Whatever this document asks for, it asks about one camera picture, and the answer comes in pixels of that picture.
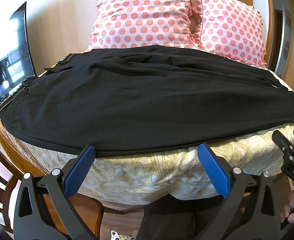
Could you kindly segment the person's right hand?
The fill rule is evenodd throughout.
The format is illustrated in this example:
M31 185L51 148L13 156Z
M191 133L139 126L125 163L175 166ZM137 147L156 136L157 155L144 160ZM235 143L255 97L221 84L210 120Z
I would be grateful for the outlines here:
M292 191L289 193L287 197L287 203L284 205L283 211L280 213L280 221L283 223L284 220L291 224L294 224L294 212L291 212L291 206L294 202L294 181L291 181L291 189Z

